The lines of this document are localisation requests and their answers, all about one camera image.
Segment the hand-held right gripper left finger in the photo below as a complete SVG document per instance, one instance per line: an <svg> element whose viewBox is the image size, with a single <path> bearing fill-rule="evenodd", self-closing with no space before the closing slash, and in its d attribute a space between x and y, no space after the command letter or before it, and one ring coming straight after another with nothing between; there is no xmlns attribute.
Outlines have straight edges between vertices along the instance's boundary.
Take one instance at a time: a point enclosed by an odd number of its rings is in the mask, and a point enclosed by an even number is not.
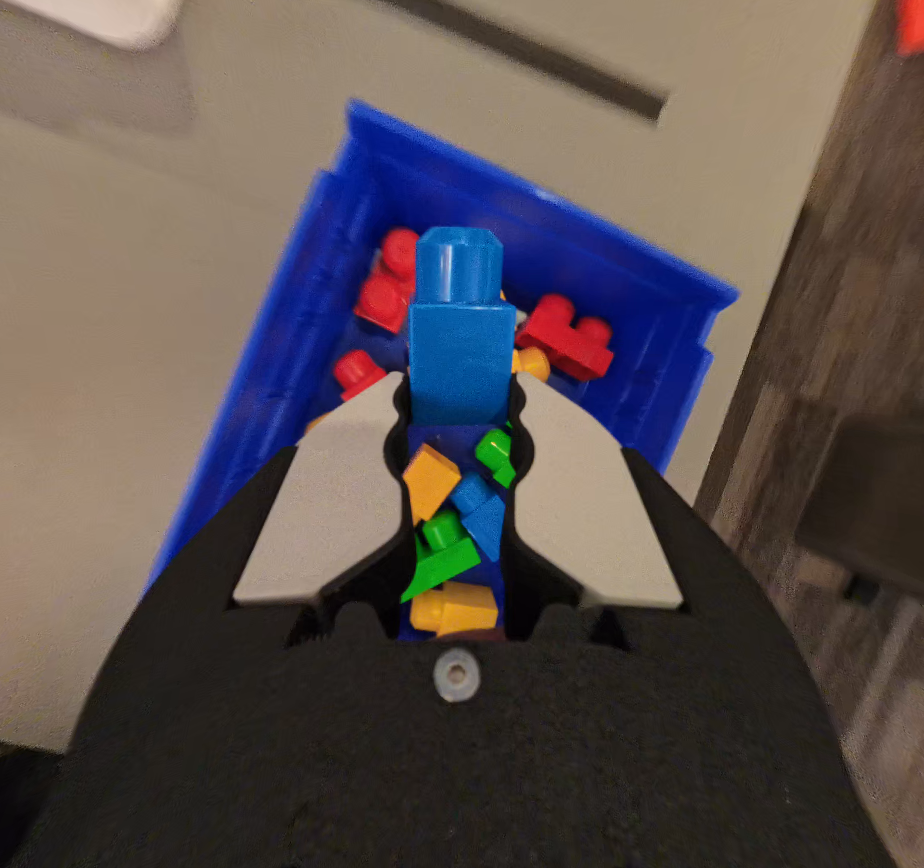
<svg viewBox="0 0 924 868"><path fill-rule="evenodd" d="M388 373L298 441L237 583L238 605L400 601L413 578L413 525L386 445L402 428L396 395L406 380Z"/></svg>

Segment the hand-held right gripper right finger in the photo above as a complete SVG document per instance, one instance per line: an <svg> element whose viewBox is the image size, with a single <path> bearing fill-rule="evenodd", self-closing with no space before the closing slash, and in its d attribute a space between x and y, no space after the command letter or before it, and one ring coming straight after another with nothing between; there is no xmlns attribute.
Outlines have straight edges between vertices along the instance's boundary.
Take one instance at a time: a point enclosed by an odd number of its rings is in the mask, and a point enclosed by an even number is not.
<svg viewBox="0 0 924 868"><path fill-rule="evenodd" d="M679 608L682 593L620 443L547 383L514 377L533 446L514 489L515 534L576 585L581 608Z"/></svg>

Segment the blue toy block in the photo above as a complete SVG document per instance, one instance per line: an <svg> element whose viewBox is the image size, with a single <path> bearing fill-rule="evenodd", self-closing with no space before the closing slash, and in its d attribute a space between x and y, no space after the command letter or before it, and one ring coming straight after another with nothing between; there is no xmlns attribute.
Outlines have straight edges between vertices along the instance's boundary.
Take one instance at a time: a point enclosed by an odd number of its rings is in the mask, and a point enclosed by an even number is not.
<svg viewBox="0 0 924 868"><path fill-rule="evenodd" d="M432 227L417 242L409 311L411 420L502 423L515 308L502 299L502 243L480 227Z"/></svg>
<svg viewBox="0 0 924 868"><path fill-rule="evenodd" d="M450 492L449 500L480 551L492 564L498 564L505 512L501 496L478 473L470 471Z"/></svg>

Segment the blue plastic bin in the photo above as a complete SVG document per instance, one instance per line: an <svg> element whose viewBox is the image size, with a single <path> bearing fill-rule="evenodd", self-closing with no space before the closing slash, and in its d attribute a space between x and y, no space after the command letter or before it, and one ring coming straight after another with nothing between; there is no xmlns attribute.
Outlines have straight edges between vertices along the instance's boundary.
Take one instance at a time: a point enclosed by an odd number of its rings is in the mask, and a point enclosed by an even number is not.
<svg viewBox="0 0 924 868"><path fill-rule="evenodd" d="M410 459L429 444L458 466L478 473L501 496L501 554L450 581L489 586L507 643L540 633L547 609L566 609L579 643L625 644L618 613L676 613L696 607L691 576L694 537L710 549L719 541L664 480L664 469L687 422L711 353L704 342L716 315L736 290L676 260L619 227L579 210L483 160L359 102L347 112L345 142L335 167L321 171L283 252L257 323L206 443L191 489L131 620L153 620L156 634L172 627L185 645L207 626L221 636L255 632L280 620L291 643L306 632L321 647L341 643L347 609L372 609L373 630L398 638L410 624L410 603L389 607L353 596L326 604L238 605L233 594L263 523L292 462L298 441L339 407L335 362L367 351L386 372L407 380L396 395L402 428L386 445L403 480ZM501 297L515 308L515 332L539 298L571 299L575 323L606 320L614 333L612 364L601 379L577 381L551 366L549 386L596 418L622 446L653 528L683 596L676 610L578 606L577 587L554 572L514 532L514 489L533 446L518 414L524 395L511 375L509 411L502 423L418 425L411 420L409 313L392 335L357 317L353 307L380 243L393 228L419 237L432 227L480 227L502 243ZM514 341L514 349L523 349ZM512 439L515 478L508 489L491 479L475 448L492 428ZM413 574L417 565L413 523Z"/></svg>

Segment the grey desk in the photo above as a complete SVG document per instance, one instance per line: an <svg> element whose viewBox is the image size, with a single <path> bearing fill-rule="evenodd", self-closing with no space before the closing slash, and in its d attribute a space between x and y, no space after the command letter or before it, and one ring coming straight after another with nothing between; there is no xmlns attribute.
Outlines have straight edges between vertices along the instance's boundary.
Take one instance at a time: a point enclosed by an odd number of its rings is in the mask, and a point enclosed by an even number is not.
<svg viewBox="0 0 924 868"><path fill-rule="evenodd" d="M658 122L376 0L187 0L143 53L2 11L2 739L67 745L350 98L739 289L668 469L699 491L875 0L447 1Z"/></svg>

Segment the green two-stud toy block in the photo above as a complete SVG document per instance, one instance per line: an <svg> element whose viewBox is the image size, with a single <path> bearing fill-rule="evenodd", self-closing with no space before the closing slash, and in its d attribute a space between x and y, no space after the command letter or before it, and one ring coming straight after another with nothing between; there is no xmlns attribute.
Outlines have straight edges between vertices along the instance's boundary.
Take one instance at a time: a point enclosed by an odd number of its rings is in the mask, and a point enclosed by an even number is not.
<svg viewBox="0 0 924 868"><path fill-rule="evenodd" d="M423 521L415 535L417 565L403 604L479 565L478 549L453 508Z"/></svg>
<svg viewBox="0 0 924 868"><path fill-rule="evenodd" d="M476 458L490 471L491 479L504 489L508 489L515 478L511 447L509 432L503 428L492 428L475 448Z"/></svg>

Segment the red two-stud toy block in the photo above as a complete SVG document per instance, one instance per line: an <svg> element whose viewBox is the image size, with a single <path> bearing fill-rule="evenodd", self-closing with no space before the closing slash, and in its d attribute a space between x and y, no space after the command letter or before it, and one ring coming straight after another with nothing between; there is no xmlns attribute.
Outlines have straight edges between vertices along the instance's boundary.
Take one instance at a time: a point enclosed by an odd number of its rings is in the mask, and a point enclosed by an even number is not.
<svg viewBox="0 0 924 868"><path fill-rule="evenodd" d="M406 227L393 228L384 236L353 307L357 317L392 335L404 326L414 295L419 238Z"/></svg>
<svg viewBox="0 0 924 868"><path fill-rule="evenodd" d="M583 316L574 323L575 315L570 298L544 294L516 331L514 341L523 349L542 350L552 367L577 381L601 379L615 356L609 348L614 331L599 317Z"/></svg>

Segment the dark furniture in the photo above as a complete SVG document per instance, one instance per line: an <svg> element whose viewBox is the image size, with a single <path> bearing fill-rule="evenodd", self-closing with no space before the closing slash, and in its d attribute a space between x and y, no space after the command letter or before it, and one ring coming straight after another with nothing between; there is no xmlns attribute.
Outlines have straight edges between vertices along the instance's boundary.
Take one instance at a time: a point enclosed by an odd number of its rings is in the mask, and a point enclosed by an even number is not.
<svg viewBox="0 0 924 868"><path fill-rule="evenodd" d="M922 599L922 415L843 420L794 540L855 580Z"/></svg>

